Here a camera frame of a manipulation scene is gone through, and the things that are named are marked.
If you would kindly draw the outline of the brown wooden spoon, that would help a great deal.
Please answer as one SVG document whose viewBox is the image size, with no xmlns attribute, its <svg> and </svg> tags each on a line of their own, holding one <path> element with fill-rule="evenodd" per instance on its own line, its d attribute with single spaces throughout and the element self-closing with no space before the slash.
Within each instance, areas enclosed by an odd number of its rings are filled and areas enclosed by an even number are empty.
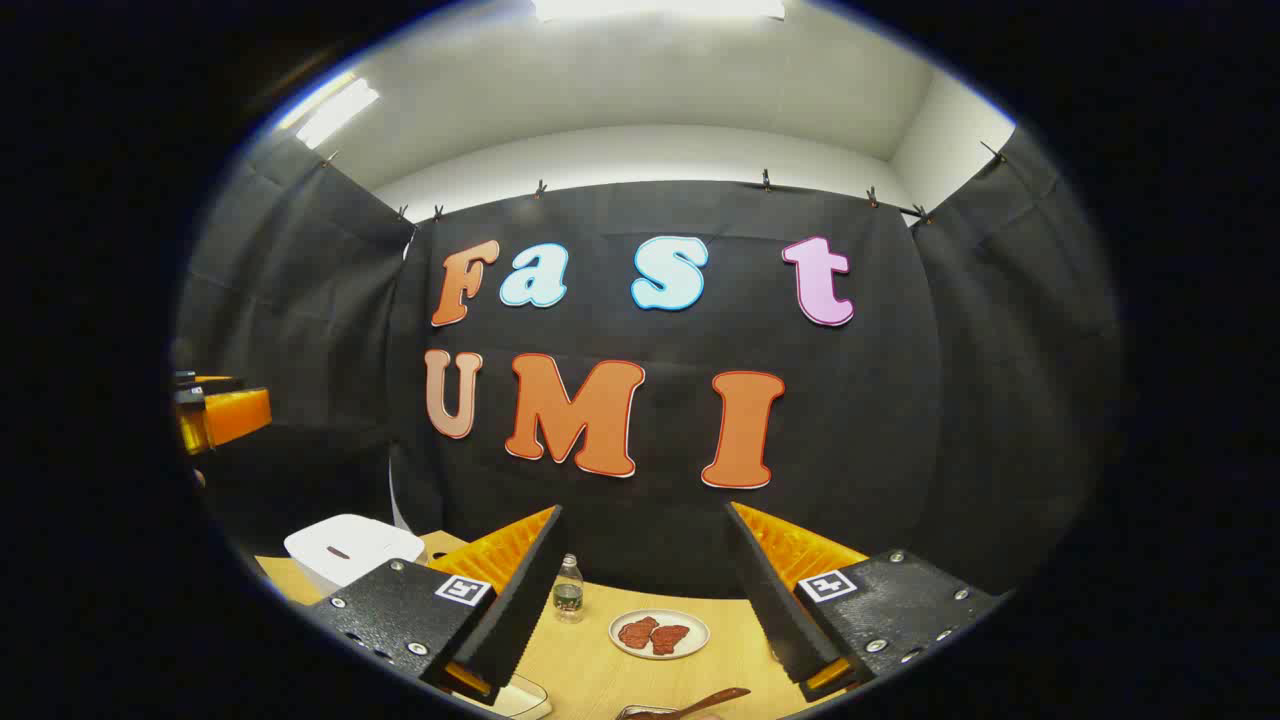
<svg viewBox="0 0 1280 720">
<path fill-rule="evenodd" d="M 687 716 L 698 715 L 700 712 L 707 711 L 708 708 L 713 708 L 716 706 L 727 703 L 730 701 L 742 698 L 742 697 L 745 697 L 745 696 L 748 696 L 750 693 L 751 693 L 751 691 L 748 689 L 748 688 L 732 687 L 732 688 L 727 688 L 724 691 L 718 691 L 718 692 L 716 692 L 713 694 L 709 694 L 708 697 L 701 698 L 698 702 L 695 702 L 692 705 L 689 705 L 686 707 L 676 708 L 675 714 L 667 714 L 667 715 L 660 715 L 660 716 L 655 716 L 655 715 L 635 715 L 635 716 L 628 717 L 627 720 L 684 720 Z"/>
</svg>

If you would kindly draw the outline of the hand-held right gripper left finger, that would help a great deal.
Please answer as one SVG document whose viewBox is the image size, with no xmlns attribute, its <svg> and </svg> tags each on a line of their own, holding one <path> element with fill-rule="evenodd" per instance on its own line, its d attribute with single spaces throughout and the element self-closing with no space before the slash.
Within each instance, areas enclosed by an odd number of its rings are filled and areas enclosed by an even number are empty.
<svg viewBox="0 0 1280 720">
<path fill-rule="evenodd" d="M 562 512 L 553 505 L 426 565 L 388 560 L 306 612 L 398 674 L 492 706 L 558 577 Z"/>
</svg>

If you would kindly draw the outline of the clear plastic rice container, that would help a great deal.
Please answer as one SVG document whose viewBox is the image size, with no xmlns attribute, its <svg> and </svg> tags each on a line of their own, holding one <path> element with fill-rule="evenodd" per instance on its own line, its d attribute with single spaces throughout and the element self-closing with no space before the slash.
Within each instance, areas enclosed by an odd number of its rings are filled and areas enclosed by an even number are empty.
<svg viewBox="0 0 1280 720">
<path fill-rule="evenodd" d="M 509 720 L 543 720 L 554 711 L 554 705 L 544 687 L 513 674 L 486 710 Z"/>
</svg>

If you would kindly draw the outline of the white round plate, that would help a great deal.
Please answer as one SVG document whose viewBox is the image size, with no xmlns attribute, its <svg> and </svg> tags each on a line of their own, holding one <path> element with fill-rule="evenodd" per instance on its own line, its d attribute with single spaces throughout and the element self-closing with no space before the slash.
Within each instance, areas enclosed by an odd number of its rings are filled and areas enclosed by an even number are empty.
<svg viewBox="0 0 1280 720">
<path fill-rule="evenodd" d="M 654 618 L 655 620 L 659 621 L 660 625 L 678 624 L 689 626 L 690 633 L 684 641 L 681 641 L 677 644 L 676 652 L 669 656 L 662 656 L 662 657 L 655 656 L 652 652 L 650 643 L 645 650 L 631 650 L 623 647 L 616 637 L 618 629 L 625 623 L 631 623 L 634 620 L 639 620 L 640 618 L 645 616 Z M 666 661 L 666 660 L 685 659 L 690 655 L 700 652 L 710 642 L 710 628 L 701 619 L 689 612 L 672 609 L 640 609 L 635 611 L 623 612 L 620 616 L 617 616 L 608 625 L 607 635 L 611 643 L 623 653 L 645 660 Z"/>
</svg>

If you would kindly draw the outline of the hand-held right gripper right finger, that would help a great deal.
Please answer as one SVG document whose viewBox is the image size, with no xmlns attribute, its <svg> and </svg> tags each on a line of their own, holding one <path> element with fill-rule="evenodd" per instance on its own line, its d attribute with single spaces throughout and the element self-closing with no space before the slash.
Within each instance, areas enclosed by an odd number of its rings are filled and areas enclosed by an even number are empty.
<svg viewBox="0 0 1280 720">
<path fill-rule="evenodd" d="M 1004 601 L 906 550 L 865 555 L 745 503 L 724 515 L 742 592 L 809 702 L 899 673 Z"/>
</svg>

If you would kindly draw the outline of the ceiling light panel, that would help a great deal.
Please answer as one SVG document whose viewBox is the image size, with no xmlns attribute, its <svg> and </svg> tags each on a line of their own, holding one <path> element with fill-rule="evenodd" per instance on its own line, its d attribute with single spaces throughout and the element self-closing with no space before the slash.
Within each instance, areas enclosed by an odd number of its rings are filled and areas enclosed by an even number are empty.
<svg viewBox="0 0 1280 720">
<path fill-rule="evenodd" d="M 306 147 L 317 149 L 380 97 L 367 78 L 346 70 L 297 102 L 279 119 L 276 129 L 292 131 Z"/>
</svg>

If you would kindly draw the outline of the clear plastic water bottle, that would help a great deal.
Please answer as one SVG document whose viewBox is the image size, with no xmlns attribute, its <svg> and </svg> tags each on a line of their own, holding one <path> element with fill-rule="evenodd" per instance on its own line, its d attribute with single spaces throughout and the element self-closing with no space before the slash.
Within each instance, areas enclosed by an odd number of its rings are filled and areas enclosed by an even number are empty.
<svg viewBox="0 0 1280 720">
<path fill-rule="evenodd" d="M 567 553 L 552 588 L 557 620 L 567 624 L 579 623 L 582 619 L 584 596 L 585 584 L 579 560 L 573 553 Z"/>
</svg>

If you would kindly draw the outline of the white rice cooker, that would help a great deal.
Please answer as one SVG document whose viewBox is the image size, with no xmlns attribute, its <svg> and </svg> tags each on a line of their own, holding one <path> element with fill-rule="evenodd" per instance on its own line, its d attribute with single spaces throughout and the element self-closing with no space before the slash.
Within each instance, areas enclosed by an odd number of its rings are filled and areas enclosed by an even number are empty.
<svg viewBox="0 0 1280 720">
<path fill-rule="evenodd" d="M 342 514 L 284 538 L 287 553 L 324 596 L 392 560 L 416 562 L 425 542 L 408 530 L 376 519 Z"/>
</svg>

